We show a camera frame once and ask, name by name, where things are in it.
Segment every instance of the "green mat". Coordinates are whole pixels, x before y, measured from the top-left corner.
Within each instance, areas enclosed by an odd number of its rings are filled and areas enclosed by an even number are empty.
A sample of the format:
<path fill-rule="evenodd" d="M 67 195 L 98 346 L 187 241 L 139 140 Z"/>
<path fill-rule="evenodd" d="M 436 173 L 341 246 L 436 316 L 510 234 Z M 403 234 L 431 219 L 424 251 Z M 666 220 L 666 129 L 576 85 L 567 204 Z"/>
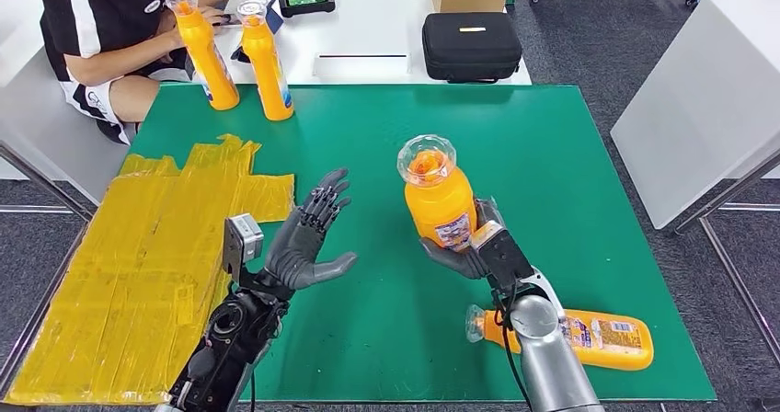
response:
<path fill-rule="evenodd" d="M 296 175 L 298 200 L 327 171 L 350 169 L 353 203 L 320 257 L 360 259 L 344 278 L 295 295 L 256 370 L 259 399 L 520 399 L 503 349 L 465 340 L 465 309 L 491 305 L 488 284 L 430 262 L 418 244 L 396 155 L 421 133 L 453 142 L 475 193 L 495 197 L 564 306 L 648 324 L 649 368 L 587 369 L 600 398 L 714 399 L 576 87 L 294 86 L 297 111 L 284 122 L 263 117 L 256 88 L 239 90 L 240 105 L 217 112 L 200 86 L 163 86 L 131 152 L 182 166 L 194 143 L 233 133 L 263 144 L 256 173 Z M 267 239 L 277 227 L 262 226 Z"/>

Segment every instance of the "bottle label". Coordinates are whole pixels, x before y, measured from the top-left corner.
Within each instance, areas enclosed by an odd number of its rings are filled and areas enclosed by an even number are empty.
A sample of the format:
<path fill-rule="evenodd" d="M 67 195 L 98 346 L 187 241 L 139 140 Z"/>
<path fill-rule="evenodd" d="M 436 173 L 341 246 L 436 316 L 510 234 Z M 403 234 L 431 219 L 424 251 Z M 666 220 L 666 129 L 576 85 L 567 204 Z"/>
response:
<path fill-rule="evenodd" d="M 281 95 L 281 102 L 284 103 L 284 107 L 289 109 L 293 106 L 293 97 L 290 95 L 290 88 L 287 87 L 287 80 L 284 78 L 284 72 L 281 69 L 281 61 L 279 61 L 279 55 L 276 51 L 273 53 L 273 59 L 276 60 L 276 82 L 279 84 L 279 94 Z"/>
<path fill-rule="evenodd" d="M 214 54 L 217 56 L 217 61 L 220 62 L 220 66 L 222 67 L 224 77 L 227 78 L 227 82 L 230 83 L 230 87 L 232 87 L 232 90 L 238 93 L 238 90 L 235 88 L 235 83 L 233 82 L 233 77 L 230 75 L 230 72 L 227 71 L 227 66 L 224 65 L 224 59 L 222 58 L 222 55 L 217 50 L 216 42 L 212 42 L 212 46 L 214 49 Z"/>
<path fill-rule="evenodd" d="M 442 244 L 454 251 L 460 251 L 469 245 L 471 230 L 468 213 L 463 213 L 454 221 L 434 228 Z"/>
<path fill-rule="evenodd" d="M 230 75 L 230 72 L 227 71 L 227 66 L 224 65 L 224 60 L 222 58 L 222 55 L 220 55 L 219 51 L 217 51 L 216 43 L 212 43 L 212 48 L 213 48 L 214 56 L 216 56 L 217 61 L 220 64 L 220 67 L 222 67 L 224 76 L 227 78 L 228 83 L 230 83 L 232 90 L 235 93 L 238 93 L 238 90 L 235 88 L 235 83 L 233 82 L 233 77 Z M 191 60 L 192 60 L 192 65 L 195 67 L 196 76 L 198 77 L 198 80 L 201 82 L 201 86 L 203 86 L 203 91 L 206 93 L 206 97 L 209 99 L 209 102 L 214 101 L 214 96 L 212 95 L 212 91 L 209 88 L 209 82 L 206 80 L 206 76 L 203 75 L 203 71 L 201 70 L 201 67 L 198 65 L 197 61 L 195 61 L 194 59 Z"/>
<path fill-rule="evenodd" d="M 628 322 L 611 322 L 594 318 L 590 327 L 577 317 L 567 317 L 563 335 L 572 348 L 600 349 L 620 354 L 642 352 L 639 328 Z"/>
<path fill-rule="evenodd" d="M 195 60 L 192 60 L 192 65 L 195 67 L 195 75 L 193 77 L 197 77 L 198 81 L 201 82 L 201 86 L 203 87 L 203 91 L 206 93 L 206 97 L 209 99 L 209 102 L 212 102 L 214 100 L 214 96 L 212 96 L 212 91 L 209 90 L 209 83 L 206 82 L 206 77 L 203 76 L 203 71 L 198 66 L 198 63 L 195 62 Z"/>

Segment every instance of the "yellow tape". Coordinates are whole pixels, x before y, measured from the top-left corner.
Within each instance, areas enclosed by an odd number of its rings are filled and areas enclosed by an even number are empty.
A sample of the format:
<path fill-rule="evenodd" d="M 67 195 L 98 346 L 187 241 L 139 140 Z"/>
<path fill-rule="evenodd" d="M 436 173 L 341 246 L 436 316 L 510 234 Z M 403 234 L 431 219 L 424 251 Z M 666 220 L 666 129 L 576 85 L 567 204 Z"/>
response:
<path fill-rule="evenodd" d="M 280 221 L 293 175 L 249 176 L 258 143 L 225 135 L 170 157 L 130 155 L 76 251 L 6 401 L 165 400 L 225 295 L 224 218 Z"/>

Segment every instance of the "cable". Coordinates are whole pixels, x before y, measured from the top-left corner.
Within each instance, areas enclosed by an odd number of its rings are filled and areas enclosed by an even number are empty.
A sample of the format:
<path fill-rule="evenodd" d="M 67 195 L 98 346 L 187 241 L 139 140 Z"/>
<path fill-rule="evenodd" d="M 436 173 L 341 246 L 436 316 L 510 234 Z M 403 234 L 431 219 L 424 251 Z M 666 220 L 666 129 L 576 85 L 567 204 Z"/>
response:
<path fill-rule="evenodd" d="M 249 381 L 252 383 L 251 392 L 252 398 L 249 400 L 249 412 L 255 412 L 255 373 L 252 372 L 252 379 Z"/>
<path fill-rule="evenodd" d="M 503 306 L 503 303 L 501 303 L 497 299 L 496 307 L 501 311 L 501 334 L 504 336 L 504 349 L 507 351 L 507 360 L 510 363 L 510 368 L 512 369 L 512 375 L 514 375 L 514 381 L 515 383 L 517 383 L 517 387 L 520 388 L 522 399 L 525 400 L 525 404 L 528 405 L 528 410 L 531 410 L 533 412 L 531 402 L 528 401 L 528 393 L 525 391 L 525 386 L 522 384 L 520 375 L 517 372 L 517 367 L 514 365 L 514 358 L 511 355 L 511 349 L 510 349 L 510 340 L 507 335 L 507 331 L 509 330 L 509 324 L 510 324 L 510 319 L 509 319 L 510 309 L 514 305 L 515 299 L 517 299 L 517 281 L 515 281 L 515 283 L 512 284 L 512 296 L 511 296 L 511 301 L 509 303 L 509 306 Z"/>
<path fill-rule="evenodd" d="M 528 410 L 531 410 L 533 412 L 533 408 L 531 407 L 531 402 L 528 401 L 528 393 L 525 392 L 525 386 L 522 385 L 522 380 L 520 379 L 520 375 L 517 373 L 517 367 L 514 365 L 514 358 L 511 355 L 510 350 L 510 340 L 507 337 L 507 324 L 504 324 L 503 327 L 503 335 L 504 335 L 504 348 L 507 350 L 507 360 L 510 361 L 510 367 L 512 369 L 512 375 L 514 375 L 514 381 L 517 383 L 517 387 L 520 388 L 520 393 L 522 394 L 522 399 L 525 400 L 525 404 L 528 405 Z"/>

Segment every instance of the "clear bottle cap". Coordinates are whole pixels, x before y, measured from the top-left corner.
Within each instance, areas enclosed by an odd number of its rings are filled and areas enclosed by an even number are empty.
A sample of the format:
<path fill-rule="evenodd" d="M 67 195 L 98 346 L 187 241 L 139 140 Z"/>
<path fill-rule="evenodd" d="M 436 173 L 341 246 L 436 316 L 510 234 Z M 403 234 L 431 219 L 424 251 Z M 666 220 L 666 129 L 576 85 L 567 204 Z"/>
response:
<path fill-rule="evenodd" d="M 422 134 L 398 152 L 398 173 L 409 184 L 431 187 L 444 181 L 455 168 L 455 149 L 447 139 Z"/>
<path fill-rule="evenodd" d="M 238 5 L 238 17 L 245 27 L 253 28 L 266 22 L 266 7 L 258 1 L 245 1 Z"/>
<path fill-rule="evenodd" d="M 485 310 L 472 304 L 465 310 L 465 339 L 469 343 L 485 338 Z"/>
<path fill-rule="evenodd" d="M 177 16 L 198 11 L 198 0 L 166 0 L 166 6 Z"/>

